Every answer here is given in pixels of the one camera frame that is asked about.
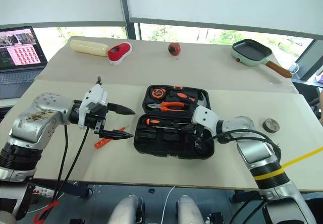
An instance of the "laptop screen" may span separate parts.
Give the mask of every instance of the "laptop screen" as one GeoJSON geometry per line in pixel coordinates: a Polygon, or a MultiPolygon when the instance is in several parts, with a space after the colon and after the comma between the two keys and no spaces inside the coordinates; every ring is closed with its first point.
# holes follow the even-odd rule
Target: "laptop screen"
{"type": "Polygon", "coordinates": [[[0,29],[0,70],[46,64],[46,57],[31,26],[0,29]]]}

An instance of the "tool case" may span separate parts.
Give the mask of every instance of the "tool case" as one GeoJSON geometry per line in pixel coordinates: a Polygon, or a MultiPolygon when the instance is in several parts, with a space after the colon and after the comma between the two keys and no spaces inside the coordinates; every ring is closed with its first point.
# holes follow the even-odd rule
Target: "tool case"
{"type": "MultiPolygon", "coordinates": [[[[134,137],[137,151],[183,159],[211,157],[214,154],[213,140],[202,142],[196,147],[196,125],[191,124],[191,119],[199,105],[211,109],[205,90],[169,85],[149,86],[142,103],[145,114],[138,120],[134,137]],[[163,102],[175,102],[176,105],[162,106],[163,102]]],[[[200,132],[202,141],[211,137],[206,129],[200,132]]]]}

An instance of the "window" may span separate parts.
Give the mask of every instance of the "window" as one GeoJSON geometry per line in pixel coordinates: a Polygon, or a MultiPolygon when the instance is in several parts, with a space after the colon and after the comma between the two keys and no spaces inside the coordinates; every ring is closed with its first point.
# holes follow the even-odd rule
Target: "window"
{"type": "Polygon", "coordinates": [[[126,39],[124,27],[47,27],[34,28],[40,46],[49,61],[71,36],[126,39]]]}
{"type": "Polygon", "coordinates": [[[210,28],[140,24],[142,40],[232,45],[250,38],[269,47],[288,69],[312,42],[310,38],[210,28]]]}

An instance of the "red tomato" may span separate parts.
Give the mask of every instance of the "red tomato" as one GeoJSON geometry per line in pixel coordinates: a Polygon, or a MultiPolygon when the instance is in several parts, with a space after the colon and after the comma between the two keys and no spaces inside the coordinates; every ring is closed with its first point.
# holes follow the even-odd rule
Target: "red tomato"
{"type": "Polygon", "coordinates": [[[170,52],[171,55],[177,56],[181,52],[181,47],[178,43],[171,43],[168,46],[168,51],[170,52]]]}

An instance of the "black tool case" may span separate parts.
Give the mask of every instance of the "black tool case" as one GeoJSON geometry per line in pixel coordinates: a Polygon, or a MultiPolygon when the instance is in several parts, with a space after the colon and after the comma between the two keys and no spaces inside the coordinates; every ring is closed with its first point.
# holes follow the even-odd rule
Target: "black tool case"
{"type": "MultiPolygon", "coordinates": [[[[137,123],[134,146],[140,153],[148,153],[155,156],[178,156],[183,159],[207,159],[214,154],[213,140],[203,142],[200,148],[195,147],[196,134],[191,124],[191,119],[197,104],[192,103],[188,98],[178,97],[178,94],[185,94],[195,100],[203,100],[205,96],[205,107],[210,109],[208,93],[202,89],[169,86],[151,85],[145,94],[142,107],[146,114],[142,115],[137,123]],[[152,92],[163,90],[164,96],[154,98],[152,92]],[[159,108],[150,108],[149,104],[162,102],[182,102],[184,107],[168,106],[171,109],[183,109],[183,111],[161,111],[159,108]],[[187,131],[176,129],[164,129],[151,126],[151,120],[171,122],[171,125],[162,125],[170,128],[185,127],[187,131]]],[[[208,130],[203,130],[202,141],[211,137],[208,130]]]]}

